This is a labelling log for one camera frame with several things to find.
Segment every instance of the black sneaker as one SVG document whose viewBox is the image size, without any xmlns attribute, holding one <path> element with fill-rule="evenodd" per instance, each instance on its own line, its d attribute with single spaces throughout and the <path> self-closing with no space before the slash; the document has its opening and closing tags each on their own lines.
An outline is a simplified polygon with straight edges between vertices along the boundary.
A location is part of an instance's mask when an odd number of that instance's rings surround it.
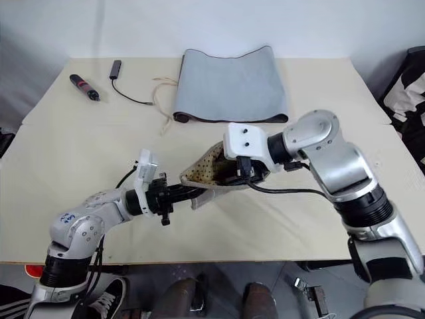
<svg viewBox="0 0 425 319">
<path fill-rule="evenodd" d="M 96 313 L 97 317 L 101 319 L 112 319 L 122 305 L 126 291 L 127 284 L 125 280 L 122 278 L 114 279 L 104 293 L 88 306 L 88 312 Z"/>
</svg>

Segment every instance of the white shoelace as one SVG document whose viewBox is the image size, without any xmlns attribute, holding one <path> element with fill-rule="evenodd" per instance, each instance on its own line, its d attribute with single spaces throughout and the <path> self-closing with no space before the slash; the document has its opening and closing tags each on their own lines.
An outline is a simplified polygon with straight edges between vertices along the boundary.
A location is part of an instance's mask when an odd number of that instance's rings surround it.
<svg viewBox="0 0 425 319">
<path fill-rule="evenodd" d="M 104 292 L 90 307 L 96 309 L 100 313 L 100 317 L 105 319 L 108 316 L 108 311 L 111 308 L 112 302 L 115 300 L 115 296 Z"/>
</svg>

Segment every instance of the white table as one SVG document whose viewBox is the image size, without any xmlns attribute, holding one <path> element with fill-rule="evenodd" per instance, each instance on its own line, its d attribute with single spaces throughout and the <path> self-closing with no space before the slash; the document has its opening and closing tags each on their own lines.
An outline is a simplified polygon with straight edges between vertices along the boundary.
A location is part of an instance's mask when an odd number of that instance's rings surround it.
<svg viewBox="0 0 425 319">
<path fill-rule="evenodd" d="M 117 81 L 128 95 L 149 100 L 156 76 L 176 78 L 179 59 L 124 58 Z M 110 87 L 112 58 L 72 59 L 25 118 L 3 158 L 0 178 L 0 261 L 42 263 L 52 218 L 87 196 L 115 186 L 141 148 L 158 155 L 169 184 L 215 142 L 226 124 L 174 123 L 155 107 L 118 96 Z M 316 108 L 340 118 L 346 140 L 369 159 L 422 249 L 420 213 L 425 179 L 348 59 L 278 60 L 290 102 L 290 120 Z M 99 90 L 88 101 L 69 82 L 76 73 Z M 175 88 L 164 88 L 170 108 Z M 270 133 L 286 124 L 260 125 Z M 265 187 L 312 187 L 309 172 L 271 175 Z M 106 263 L 270 261 L 349 258 L 347 236 L 330 203 L 313 194 L 266 195 L 250 189 L 222 196 L 198 211 L 175 204 L 171 225 L 136 217 L 106 236 Z"/>
</svg>

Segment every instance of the black cable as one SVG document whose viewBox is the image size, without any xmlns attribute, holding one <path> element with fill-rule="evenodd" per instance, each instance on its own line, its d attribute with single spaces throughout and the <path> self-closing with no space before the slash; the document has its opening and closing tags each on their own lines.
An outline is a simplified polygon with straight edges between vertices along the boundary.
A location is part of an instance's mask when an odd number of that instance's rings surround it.
<svg viewBox="0 0 425 319">
<path fill-rule="evenodd" d="M 76 310 L 72 314 L 72 319 L 77 319 L 77 318 L 82 317 L 83 311 L 85 311 L 85 309 L 87 309 L 89 297 L 93 293 L 97 284 L 99 283 L 100 275 L 102 273 L 102 265 L 103 265 L 102 259 L 103 259 L 103 250 L 104 250 L 104 239 L 105 239 L 105 236 L 102 236 L 102 238 L 100 239 L 98 248 L 96 249 L 97 253 L 96 253 L 96 257 L 94 259 L 92 271 L 91 271 L 90 276 L 88 277 L 88 280 L 87 280 L 87 287 L 90 287 L 90 285 L 91 285 L 91 288 L 86 292 L 84 297 L 82 297 L 81 301 L 78 303 L 78 307 L 76 308 Z M 94 283 L 91 284 L 92 281 L 93 281 L 95 272 L 97 273 L 96 279 L 95 279 Z"/>
<path fill-rule="evenodd" d="M 255 185 L 249 179 L 245 179 L 245 183 L 252 189 L 255 189 L 256 191 L 261 191 L 262 193 L 267 193 L 267 194 L 312 193 L 312 194 L 318 194 L 326 198 L 326 195 L 324 193 L 322 193 L 321 191 L 316 191 L 315 189 L 308 189 L 308 188 L 268 189 L 268 188 L 263 188 L 263 187 Z"/>
<path fill-rule="evenodd" d="M 351 319 L 370 319 L 383 314 L 399 315 L 408 318 L 425 319 L 425 315 L 419 311 L 396 306 L 395 304 L 387 304 L 384 306 L 375 306 L 359 311 Z"/>
<path fill-rule="evenodd" d="M 115 84 L 114 84 L 114 79 L 113 80 L 111 80 L 111 84 L 112 84 L 112 87 L 114 88 L 114 90 L 119 94 L 119 95 L 121 95 L 121 96 L 123 96 L 124 98 L 128 98 L 130 101 L 133 101 L 133 102 L 136 102 L 136 103 L 139 103 L 139 104 L 144 104 L 144 105 L 153 105 L 153 103 L 152 102 L 140 102 L 140 101 L 137 101 L 137 100 L 134 100 L 133 98 L 130 98 L 129 96 L 126 96 L 125 94 L 123 94 L 123 93 L 121 93 L 116 87 L 115 87 Z"/>
<path fill-rule="evenodd" d="M 95 279 L 92 287 L 90 288 L 90 290 L 84 296 L 84 303 L 87 303 L 88 302 L 88 299 L 89 299 L 90 295 L 93 293 L 94 289 L 96 288 L 96 286 L 97 286 L 97 284 L 99 282 L 100 274 L 102 273 L 102 265 L 103 265 L 102 264 L 103 263 L 102 262 L 102 259 L 103 259 L 103 251 L 104 251 L 104 239 L 105 239 L 105 236 L 102 236 L 102 238 L 100 239 L 100 242 L 99 242 L 98 249 L 97 249 L 98 252 L 96 254 L 96 259 L 98 259 L 98 269 L 96 270 L 96 272 L 98 274 L 96 275 L 96 279 Z"/>
<path fill-rule="evenodd" d="M 115 188 L 120 188 L 121 187 L 121 185 L 122 185 L 122 183 L 123 182 L 125 182 L 126 181 L 126 179 L 132 174 L 132 173 L 134 173 L 135 171 L 136 171 L 136 169 L 137 169 L 137 166 L 133 166 L 133 168 L 131 169 L 131 171 L 129 171 L 128 173 L 126 173 L 125 175 L 124 175 L 124 177 L 123 178 L 121 178 L 121 180 L 120 180 L 120 182 L 116 185 L 116 187 Z"/>
<path fill-rule="evenodd" d="M 238 156 L 237 157 L 238 162 L 238 169 L 240 171 L 240 176 L 245 180 L 245 183 L 251 187 L 252 189 L 255 189 L 256 191 L 261 191 L 262 193 L 267 194 L 289 194 L 289 193 L 312 193 L 312 194 L 318 194 L 326 198 L 326 195 L 322 193 L 321 191 L 316 191 L 315 189 L 307 189 L 307 188 L 297 188 L 297 189 L 267 189 L 260 186 L 257 186 L 251 181 L 251 159 L 246 156 Z M 309 169 L 309 166 L 304 163 L 298 163 L 300 167 L 305 167 Z"/>
</svg>

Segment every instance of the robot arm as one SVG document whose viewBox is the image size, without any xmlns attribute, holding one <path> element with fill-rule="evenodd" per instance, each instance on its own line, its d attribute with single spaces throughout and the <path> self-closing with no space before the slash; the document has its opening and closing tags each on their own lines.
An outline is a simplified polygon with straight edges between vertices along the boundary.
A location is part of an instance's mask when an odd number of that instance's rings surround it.
<svg viewBox="0 0 425 319">
<path fill-rule="evenodd" d="M 256 126 L 233 123 L 224 135 L 224 152 L 230 160 L 259 160 L 271 172 L 293 160 L 309 160 L 349 234 L 356 273 L 372 284 L 365 305 L 425 308 L 420 249 L 360 150 L 343 139 L 333 113 L 310 112 L 270 137 Z"/>
<path fill-rule="evenodd" d="M 156 168 L 155 158 L 149 151 L 142 150 L 134 183 L 137 189 L 101 191 L 53 221 L 52 243 L 25 318 L 30 318 L 37 304 L 76 302 L 84 297 L 89 285 L 90 261 L 101 238 L 112 227 L 131 221 L 137 215 L 153 214 L 162 216 L 162 224 L 168 225 L 173 203 L 204 192 L 196 187 L 167 186 L 164 173 L 159 179 L 153 179 Z"/>
</svg>

